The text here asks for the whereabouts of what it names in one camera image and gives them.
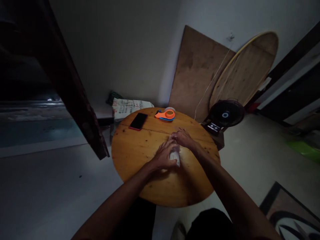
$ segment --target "white cable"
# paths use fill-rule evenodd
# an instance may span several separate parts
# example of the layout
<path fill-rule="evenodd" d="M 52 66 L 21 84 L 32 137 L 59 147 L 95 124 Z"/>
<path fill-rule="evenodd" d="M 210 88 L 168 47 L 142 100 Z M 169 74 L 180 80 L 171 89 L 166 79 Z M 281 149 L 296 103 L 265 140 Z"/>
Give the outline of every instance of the white cable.
<path fill-rule="evenodd" d="M 204 92 L 204 94 L 203 94 L 203 96 L 202 96 L 202 98 L 201 98 L 200 102 L 198 103 L 198 105 L 197 105 L 197 107 L 196 107 L 196 111 L 195 111 L 195 113 L 194 113 L 194 120 L 196 120 L 196 116 L 197 116 L 197 108 L 199 107 L 199 105 L 200 105 L 200 103 L 201 103 L 201 101 L 202 101 L 202 99 L 203 99 L 204 95 L 206 95 L 206 92 L 207 92 L 208 88 L 210 87 L 210 85 L 211 85 L 212 81 L 214 80 L 215 76 L 216 76 L 216 75 L 217 75 L 217 73 L 219 72 L 219 70 L 220 70 L 220 68 L 221 68 L 221 66 L 222 66 L 222 64 L 223 64 L 223 62 L 224 62 L 224 60 L 226 59 L 226 57 L 227 57 L 227 55 L 228 55 L 228 53 L 229 53 L 229 51 L 230 51 L 230 49 L 231 49 L 232 45 L 233 45 L 233 43 L 231 44 L 231 46 L 230 46 L 229 50 L 227 51 L 227 54 L 224 56 L 224 59 L 222 60 L 222 62 L 221 62 L 221 64 L 220 64 L 220 66 L 219 66 L 219 68 L 218 68 L 218 70 L 217 70 L 217 71 L 216 71 L 216 73 L 214 74 L 214 76 L 213 76 L 213 78 L 212 78 L 211 82 L 209 83 L 209 85 L 208 85 L 208 87 L 207 87 L 206 91 Z"/>

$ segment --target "person's left hand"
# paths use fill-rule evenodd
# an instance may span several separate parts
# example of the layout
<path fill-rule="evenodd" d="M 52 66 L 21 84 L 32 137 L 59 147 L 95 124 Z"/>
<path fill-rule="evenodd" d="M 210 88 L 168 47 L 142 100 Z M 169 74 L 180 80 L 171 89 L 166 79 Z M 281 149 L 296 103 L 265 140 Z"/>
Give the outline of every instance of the person's left hand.
<path fill-rule="evenodd" d="M 171 139 L 167 142 L 164 142 L 159 146 L 159 149 L 154 155 L 153 159 L 151 159 L 150 164 L 152 164 L 154 170 L 160 169 L 168 169 L 176 166 L 177 160 L 170 160 L 169 155 L 172 148 L 177 147 L 178 145 L 174 143 L 174 140 Z"/>

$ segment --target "hand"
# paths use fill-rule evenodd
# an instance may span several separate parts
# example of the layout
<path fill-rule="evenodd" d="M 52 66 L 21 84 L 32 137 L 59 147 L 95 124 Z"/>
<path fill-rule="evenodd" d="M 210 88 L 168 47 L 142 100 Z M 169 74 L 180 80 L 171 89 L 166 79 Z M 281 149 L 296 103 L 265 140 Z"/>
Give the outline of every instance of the hand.
<path fill-rule="evenodd" d="M 168 169 L 176 166 L 177 160 L 170 160 L 169 155 L 172 148 L 177 146 L 178 145 L 174 143 L 173 139 L 161 144 L 156 152 L 156 155 L 154 155 L 153 159 L 150 161 L 150 164 L 153 166 L 153 170 Z"/>
<path fill-rule="evenodd" d="M 190 149 L 194 145 L 194 141 L 189 133 L 183 128 L 178 128 L 177 130 L 177 132 L 172 133 L 172 138 L 176 140 L 179 145 Z"/>

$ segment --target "floor mat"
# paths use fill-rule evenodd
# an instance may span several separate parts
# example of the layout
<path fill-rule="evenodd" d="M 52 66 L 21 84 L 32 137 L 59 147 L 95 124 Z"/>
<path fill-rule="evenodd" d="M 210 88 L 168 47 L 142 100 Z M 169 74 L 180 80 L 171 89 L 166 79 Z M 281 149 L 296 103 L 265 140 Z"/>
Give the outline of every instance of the floor mat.
<path fill-rule="evenodd" d="M 282 239 L 320 239 L 320 219 L 278 182 L 260 209 Z"/>

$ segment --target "orange tape dispenser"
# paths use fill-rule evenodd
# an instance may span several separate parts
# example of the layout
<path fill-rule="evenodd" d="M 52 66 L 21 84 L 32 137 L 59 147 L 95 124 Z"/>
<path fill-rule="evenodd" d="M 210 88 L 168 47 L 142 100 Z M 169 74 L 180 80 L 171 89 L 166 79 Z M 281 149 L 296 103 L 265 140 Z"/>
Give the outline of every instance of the orange tape dispenser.
<path fill-rule="evenodd" d="M 158 110 L 156 115 L 154 115 L 156 118 L 166 120 L 166 121 L 173 121 L 174 117 L 176 115 L 176 110 L 172 107 L 167 107 L 164 112 L 161 112 L 161 110 Z"/>

